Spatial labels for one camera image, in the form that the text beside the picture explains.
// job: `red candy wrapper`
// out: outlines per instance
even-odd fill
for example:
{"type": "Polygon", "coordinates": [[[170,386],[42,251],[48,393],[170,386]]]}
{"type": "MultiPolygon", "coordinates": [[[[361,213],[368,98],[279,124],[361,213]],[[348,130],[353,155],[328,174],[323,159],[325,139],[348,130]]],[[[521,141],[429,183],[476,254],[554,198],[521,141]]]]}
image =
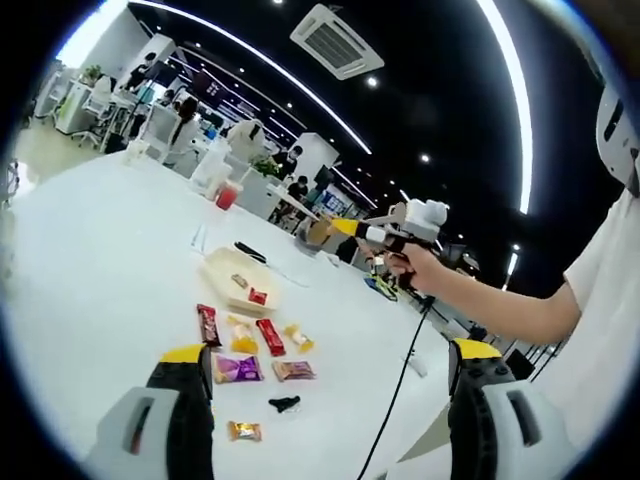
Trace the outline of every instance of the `red candy wrapper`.
{"type": "Polygon", "coordinates": [[[218,327],[216,327],[216,310],[199,303],[196,306],[198,317],[200,318],[200,331],[202,332],[202,341],[210,347],[221,347],[220,335],[218,335],[218,327]]]}
{"type": "Polygon", "coordinates": [[[285,355],[286,352],[284,351],[284,344],[282,343],[278,332],[276,332],[273,322],[268,318],[263,318],[262,320],[256,320],[256,325],[262,332],[262,336],[267,342],[271,355],[274,357],[281,357],[282,355],[285,355]]]}
{"type": "Polygon", "coordinates": [[[259,305],[264,305],[267,303],[267,294],[265,292],[259,292],[255,288],[251,287],[251,290],[249,291],[249,301],[259,305]]]}

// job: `white table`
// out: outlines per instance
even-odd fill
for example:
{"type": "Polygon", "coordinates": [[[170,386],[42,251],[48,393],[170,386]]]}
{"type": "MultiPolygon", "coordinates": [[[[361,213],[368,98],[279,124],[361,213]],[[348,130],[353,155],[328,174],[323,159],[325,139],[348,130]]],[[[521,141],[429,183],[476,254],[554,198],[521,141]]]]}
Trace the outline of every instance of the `white table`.
{"type": "MultiPolygon", "coordinates": [[[[100,418],[145,385],[164,352],[200,340],[196,303],[223,307],[190,247],[205,224],[206,251],[242,241],[295,279],[277,277],[284,298],[272,318],[299,323],[315,340],[304,358],[318,375],[279,383],[260,338],[265,381],[214,389],[216,478],[356,478],[419,320],[409,305],[385,300],[361,272],[334,267],[322,253],[300,253],[290,235],[248,212],[219,210],[156,162],[123,165],[122,153],[51,179],[14,211],[7,337],[34,407],[73,458],[86,455],[100,418]],[[287,395],[301,396],[299,412],[278,414],[267,403],[287,395]],[[230,442],[229,420],[261,423],[263,442],[230,442]]],[[[228,345],[224,322],[221,335],[228,345]]],[[[286,347],[284,358],[300,358],[286,347]]],[[[448,400],[447,343],[428,322],[417,350],[429,375],[407,371],[367,478],[397,461],[448,400]]]]}
{"type": "Polygon", "coordinates": [[[302,203],[300,203],[298,200],[296,200],[291,195],[289,195],[285,190],[282,190],[281,188],[278,188],[274,185],[268,185],[267,190],[269,190],[274,195],[277,195],[278,197],[280,197],[281,200],[287,202],[292,207],[304,213],[307,217],[311,217],[316,221],[318,220],[318,217],[316,216],[315,213],[313,213],[307,207],[302,205],[302,203]]]}

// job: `office chair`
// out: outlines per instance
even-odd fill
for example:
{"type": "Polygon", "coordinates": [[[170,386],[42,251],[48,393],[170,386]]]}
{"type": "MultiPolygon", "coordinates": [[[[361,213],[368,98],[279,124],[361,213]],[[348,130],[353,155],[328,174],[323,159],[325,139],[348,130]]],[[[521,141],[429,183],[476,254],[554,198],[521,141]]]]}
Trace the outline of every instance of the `office chair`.
{"type": "Polygon", "coordinates": [[[197,130],[183,129],[176,142],[171,145],[180,120],[173,109],[153,104],[138,137],[149,143],[146,155],[169,168],[172,168],[189,151],[195,150],[191,146],[191,141],[195,138],[197,130]]]}
{"type": "Polygon", "coordinates": [[[104,132],[104,126],[108,124],[111,119],[111,115],[115,113],[115,109],[112,108],[110,102],[110,95],[97,95],[91,94],[89,98],[85,100],[82,105],[82,109],[90,113],[97,120],[94,130],[87,130],[86,132],[78,132],[71,135],[71,138],[80,138],[78,147],[81,147],[85,140],[90,140],[93,143],[93,147],[97,148],[102,142],[102,138],[106,132],[104,132]]]}

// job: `yellow object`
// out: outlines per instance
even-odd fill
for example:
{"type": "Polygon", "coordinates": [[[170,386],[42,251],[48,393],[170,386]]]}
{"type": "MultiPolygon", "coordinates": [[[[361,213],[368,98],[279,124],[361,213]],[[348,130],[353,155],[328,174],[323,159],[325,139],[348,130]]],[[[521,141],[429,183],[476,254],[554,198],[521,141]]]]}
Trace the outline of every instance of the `yellow object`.
{"type": "Polygon", "coordinates": [[[232,441],[235,440],[253,440],[259,442],[262,440],[262,430],[258,423],[236,423],[229,422],[229,436],[232,441]]]}
{"type": "Polygon", "coordinates": [[[453,342],[458,346],[461,360],[470,360],[472,358],[502,358],[500,350],[492,347],[488,343],[466,338],[456,338],[453,342]]]}
{"type": "Polygon", "coordinates": [[[360,222],[358,220],[351,220],[349,218],[334,218],[331,220],[332,227],[350,237],[355,236],[359,224],[360,222]]]}
{"type": "Polygon", "coordinates": [[[258,343],[251,334],[251,324],[242,322],[233,315],[229,315],[227,323],[231,325],[233,329],[231,350],[256,355],[258,353],[258,343]]]}
{"type": "Polygon", "coordinates": [[[298,346],[300,353],[306,353],[313,348],[313,341],[306,335],[300,333],[300,327],[298,327],[298,325],[289,325],[284,329],[284,334],[298,346]]]}
{"type": "Polygon", "coordinates": [[[200,352],[205,347],[203,343],[189,345],[171,350],[163,355],[160,363],[198,363],[200,352]]]}

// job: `plastic container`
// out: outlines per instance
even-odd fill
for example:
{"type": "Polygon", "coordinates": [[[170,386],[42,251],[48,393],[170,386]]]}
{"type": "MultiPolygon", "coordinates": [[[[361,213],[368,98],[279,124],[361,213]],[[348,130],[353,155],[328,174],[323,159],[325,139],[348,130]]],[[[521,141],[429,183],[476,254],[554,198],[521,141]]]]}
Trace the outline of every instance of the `plastic container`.
{"type": "Polygon", "coordinates": [[[231,205],[233,205],[238,198],[238,194],[240,192],[242,192],[242,185],[226,181],[222,190],[220,190],[220,195],[218,195],[216,205],[222,210],[229,210],[231,205]]]}

